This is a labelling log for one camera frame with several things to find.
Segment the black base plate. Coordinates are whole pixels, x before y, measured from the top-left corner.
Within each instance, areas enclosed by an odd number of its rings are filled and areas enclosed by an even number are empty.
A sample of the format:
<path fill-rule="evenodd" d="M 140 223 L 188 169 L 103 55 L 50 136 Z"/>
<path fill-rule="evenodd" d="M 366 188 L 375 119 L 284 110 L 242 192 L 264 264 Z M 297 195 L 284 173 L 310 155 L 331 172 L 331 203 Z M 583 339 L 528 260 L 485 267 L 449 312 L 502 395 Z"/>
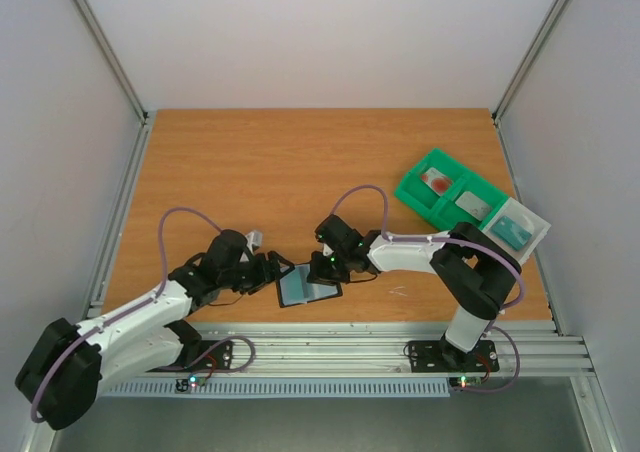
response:
<path fill-rule="evenodd" d="M 215 341 L 203 340 L 182 351 L 178 358 L 168 366 L 151 369 L 151 372 L 200 372 L 215 366 L 220 370 L 229 370 L 233 359 L 232 341 L 225 341 L 214 348 Z"/>
<path fill-rule="evenodd" d="M 500 365 L 493 341 L 480 340 L 470 352 L 461 352 L 444 340 L 414 340 L 403 348 L 412 373 L 498 372 Z"/>

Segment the red white card in tray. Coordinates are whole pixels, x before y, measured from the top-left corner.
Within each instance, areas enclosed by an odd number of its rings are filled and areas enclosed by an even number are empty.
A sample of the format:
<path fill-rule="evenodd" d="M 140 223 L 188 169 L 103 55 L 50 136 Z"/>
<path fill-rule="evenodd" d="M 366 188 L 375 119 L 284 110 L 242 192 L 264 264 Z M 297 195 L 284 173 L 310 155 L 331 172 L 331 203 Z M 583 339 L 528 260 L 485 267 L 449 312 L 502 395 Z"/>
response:
<path fill-rule="evenodd" d="M 438 196 L 443 196 L 453 185 L 453 180 L 435 167 L 420 175 L 421 181 Z"/>

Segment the left controller board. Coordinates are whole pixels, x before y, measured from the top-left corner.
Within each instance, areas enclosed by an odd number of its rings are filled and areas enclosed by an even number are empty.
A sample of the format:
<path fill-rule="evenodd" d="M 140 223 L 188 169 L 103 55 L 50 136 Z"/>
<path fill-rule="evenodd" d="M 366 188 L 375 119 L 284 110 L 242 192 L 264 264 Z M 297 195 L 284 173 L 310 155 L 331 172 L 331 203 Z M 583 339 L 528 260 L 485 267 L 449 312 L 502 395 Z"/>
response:
<path fill-rule="evenodd" d="M 195 390 L 204 387 L 208 380 L 204 377 L 190 376 L 185 379 L 175 381 L 174 390 L 176 393 L 193 393 Z"/>

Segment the green plastic sorting tray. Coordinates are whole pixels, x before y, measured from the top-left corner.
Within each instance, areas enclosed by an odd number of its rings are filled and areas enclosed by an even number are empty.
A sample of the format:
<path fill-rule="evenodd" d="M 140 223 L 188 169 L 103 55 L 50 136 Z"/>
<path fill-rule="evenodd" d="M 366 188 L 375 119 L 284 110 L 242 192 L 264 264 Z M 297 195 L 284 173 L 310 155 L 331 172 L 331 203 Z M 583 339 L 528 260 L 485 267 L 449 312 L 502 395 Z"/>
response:
<path fill-rule="evenodd" d="M 459 222 L 482 228 L 508 195 L 435 148 L 405 174 L 394 191 L 402 203 L 438 230 Z"/>

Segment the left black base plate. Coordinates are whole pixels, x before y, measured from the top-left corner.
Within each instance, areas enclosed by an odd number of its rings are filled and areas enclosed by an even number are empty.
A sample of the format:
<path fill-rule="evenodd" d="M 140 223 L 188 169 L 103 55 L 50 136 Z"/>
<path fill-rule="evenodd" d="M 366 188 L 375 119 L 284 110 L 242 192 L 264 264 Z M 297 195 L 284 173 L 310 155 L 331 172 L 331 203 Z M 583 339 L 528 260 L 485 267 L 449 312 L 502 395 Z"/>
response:
<path fill-rule="evenodd" d="M 215 366 L 220 370 L 229 370 L 233 359 L 232 341 L 225 341 L 214 348 L 215 341 L 203 340 L 182 351 L 178 358 L 168 366 L 151 369 L 151 372 L 200 372 Z"/>

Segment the controller board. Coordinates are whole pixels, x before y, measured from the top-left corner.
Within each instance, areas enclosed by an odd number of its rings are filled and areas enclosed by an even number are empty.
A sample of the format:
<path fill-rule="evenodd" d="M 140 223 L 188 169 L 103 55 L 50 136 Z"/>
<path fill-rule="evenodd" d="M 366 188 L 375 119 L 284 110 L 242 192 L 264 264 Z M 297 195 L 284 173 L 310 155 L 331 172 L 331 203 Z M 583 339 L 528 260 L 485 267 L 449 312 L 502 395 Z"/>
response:
<path fill-rule="evenodd" d="M 193 393 L 195 390 L 204 387 L 208 380 L 204 377 L 190 376 L 185 379 L 175 381 L 174 390 L 176 393 Z"/>
<path fill-rule="evenodd" d="M 486 379 L 484 377 L 470 377 L 467 375 L 449 378 L 450 387 L 456 390 L 476 388 L 481 386 L 485 382 Z"/>

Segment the left aluminium corner post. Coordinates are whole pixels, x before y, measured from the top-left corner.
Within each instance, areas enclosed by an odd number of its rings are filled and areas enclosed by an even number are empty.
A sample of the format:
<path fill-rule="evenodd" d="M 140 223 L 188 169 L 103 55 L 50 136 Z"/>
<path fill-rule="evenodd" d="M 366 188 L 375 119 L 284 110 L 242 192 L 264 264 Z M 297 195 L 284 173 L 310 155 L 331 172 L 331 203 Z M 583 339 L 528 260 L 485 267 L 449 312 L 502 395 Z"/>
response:
<path fill-rule="evenodd" d="M 100 21 L 95 14 L 89 0 L 71 0 L 79 13 L 82 21 L 86 25 L 90 36 L 97 45 L 101 55 L 110 68 L 116 82 L 124 93 L 129 105 L 131 106 L 134 114 L 139 119 L 141 124 L 145 124 L 149 117 L 149 113 L 142 104 L 134 86 L 132 85 L 125 69 L 123 68 L 121 61 L 117 57 L 114 48 L 112 47 L 109 39 L 107 38 Z"/>

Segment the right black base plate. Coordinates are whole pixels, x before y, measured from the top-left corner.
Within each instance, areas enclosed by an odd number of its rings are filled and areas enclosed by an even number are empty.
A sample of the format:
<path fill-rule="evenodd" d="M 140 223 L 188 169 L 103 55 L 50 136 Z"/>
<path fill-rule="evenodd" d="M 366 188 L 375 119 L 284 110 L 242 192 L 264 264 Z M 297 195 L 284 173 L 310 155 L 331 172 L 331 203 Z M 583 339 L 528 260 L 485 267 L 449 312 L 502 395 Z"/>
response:
<path fill-rule="evenodd" d="M 412 373 L 498 372 L 500 365 L 493 341 L 480 340 L 470 352 L 461 352 L 444 340 L 414 340 L 403 348 Z"/>

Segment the aluminium corner post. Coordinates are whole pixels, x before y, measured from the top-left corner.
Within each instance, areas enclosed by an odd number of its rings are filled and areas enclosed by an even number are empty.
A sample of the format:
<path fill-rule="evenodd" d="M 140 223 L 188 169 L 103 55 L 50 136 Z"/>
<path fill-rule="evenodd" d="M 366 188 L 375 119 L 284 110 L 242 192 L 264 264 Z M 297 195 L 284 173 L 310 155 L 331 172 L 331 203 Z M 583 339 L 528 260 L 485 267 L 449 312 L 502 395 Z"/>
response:
<path fill-rule="evenodd" d="M 112 47 L 109 39 L 107 38 L 100 21 L 95 14 L 89 0 L 71 0 L 79 13 L 82 21 L 86 25 L 90 36 L 97 45 L 101 55 L 110 68 L 116 82 L 124 93 L 129 105 L 131 106 L 134 114 L 139 119 L 141 124 L 145 124 L 149 117 L 149 113 L 142 104 L 134 86 L 132 85 L 125 69 L 123 68 L 121 61 L 117 57 L 114 48 Z"/>
<path fill-rule="evenodd" d="M 572 0 L 553 0 L 551 2 L 523 58 L 516 67 L 504 93 L 492 112 L 492 120 L 496 128 L 499 127 L 502 118 L 524 85 L 526 78 L 531 73 L 536 61 L 543 52 L 544 47 L 550 40 L 571 1 Z"/>

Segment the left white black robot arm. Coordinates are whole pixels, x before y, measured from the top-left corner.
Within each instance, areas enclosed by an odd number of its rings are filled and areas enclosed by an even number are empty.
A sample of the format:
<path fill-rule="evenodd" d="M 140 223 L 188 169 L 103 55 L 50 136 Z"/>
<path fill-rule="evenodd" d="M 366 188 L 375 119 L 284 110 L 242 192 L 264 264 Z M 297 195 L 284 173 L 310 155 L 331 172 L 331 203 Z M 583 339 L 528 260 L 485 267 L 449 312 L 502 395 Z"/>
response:
<path fill-rule="evenodd" d="M 225 290 L 252 295 L 294 268 L 275 251 L 258 252 L 252 236 L 226 229 L 142 296 L 77 324 L 51 322 L 15 379 L 32 421 L 61 430 L 119 382 L 154 369 L 192 369 L 202 347 L 187 317 Z"/>

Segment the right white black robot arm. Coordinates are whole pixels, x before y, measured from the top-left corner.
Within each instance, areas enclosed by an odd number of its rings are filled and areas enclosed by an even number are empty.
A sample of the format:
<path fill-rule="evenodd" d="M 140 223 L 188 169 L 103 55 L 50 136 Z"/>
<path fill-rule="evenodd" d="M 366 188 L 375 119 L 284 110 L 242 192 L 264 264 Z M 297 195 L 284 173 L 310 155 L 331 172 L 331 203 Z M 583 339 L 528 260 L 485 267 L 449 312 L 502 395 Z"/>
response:
<path fill-rule="evenodd" d="M 307 281 L 312 284 L 348 284 L 354 273 L 376 277 L 411 271 L 437 276 L 458 303 L 437 346 L 449 371 L 475 359 L 482 335 L 502 310 L 525 293 L 517 260 L 468 222 L 431 235 L 383 230 L 363 235 L 332 214 L 316 228 L 315 237 L 323 249 L 311 255 Z"/>

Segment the grey card in tray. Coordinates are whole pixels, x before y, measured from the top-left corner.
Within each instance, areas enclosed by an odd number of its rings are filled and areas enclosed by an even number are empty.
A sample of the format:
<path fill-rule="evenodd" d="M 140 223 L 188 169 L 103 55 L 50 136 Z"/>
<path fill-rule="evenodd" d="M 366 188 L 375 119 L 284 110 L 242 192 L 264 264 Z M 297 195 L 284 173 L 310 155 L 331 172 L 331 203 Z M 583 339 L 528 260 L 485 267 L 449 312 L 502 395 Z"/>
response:
<path fill-rule="evenodd" d="M 488 203 L 471 191 L 462 192 L 455 205 L 478 221 L 483 221 L 492 210 Z"/>

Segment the right controller board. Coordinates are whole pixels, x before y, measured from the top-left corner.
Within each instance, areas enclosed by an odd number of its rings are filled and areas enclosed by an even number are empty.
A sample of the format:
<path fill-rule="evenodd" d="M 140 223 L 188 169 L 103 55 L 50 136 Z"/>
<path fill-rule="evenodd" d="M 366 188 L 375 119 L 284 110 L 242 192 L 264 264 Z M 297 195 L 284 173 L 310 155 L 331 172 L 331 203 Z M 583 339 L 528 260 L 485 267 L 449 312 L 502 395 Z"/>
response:
<path fill-rule="evenodd" d="M 470 377 L 467 375 L 449 378 L 450 387 L 456 390 L 476 388 L 481 386 L 485 382 L 486 379 L 484 377 Z"/>

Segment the clear plastic bin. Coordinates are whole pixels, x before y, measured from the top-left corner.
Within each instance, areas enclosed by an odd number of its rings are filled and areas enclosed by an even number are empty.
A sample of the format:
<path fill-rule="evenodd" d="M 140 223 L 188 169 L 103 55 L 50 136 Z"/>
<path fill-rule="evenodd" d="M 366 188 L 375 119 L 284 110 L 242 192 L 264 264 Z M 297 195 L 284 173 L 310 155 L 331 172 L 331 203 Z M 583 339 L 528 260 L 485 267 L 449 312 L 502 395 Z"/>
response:
<path fill-rule="evenodd" d="M 481 231 L 524 265 L 547 235 L 551 224 L 513 198 L 484 223 Z"/>

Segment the right aluminium corner post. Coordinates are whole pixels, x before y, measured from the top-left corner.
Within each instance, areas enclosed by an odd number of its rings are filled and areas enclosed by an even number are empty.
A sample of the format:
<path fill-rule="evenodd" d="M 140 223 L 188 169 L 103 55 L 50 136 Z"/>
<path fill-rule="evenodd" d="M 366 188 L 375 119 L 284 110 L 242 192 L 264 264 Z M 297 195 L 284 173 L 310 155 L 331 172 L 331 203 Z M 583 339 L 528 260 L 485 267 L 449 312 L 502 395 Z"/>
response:
<path fill-rule="evenodd" d="M 504 93 L 492 112 L 492 120 L 496 128 L 499 127 L 502 118 L 524 85 L 526 78 L 531 73 L 536 61 L 543 52 L 544 47 L 550 40 L 571 1 L 572 0 L 553 0 L 551 2 L 523 58 L 516 67 Z"/>

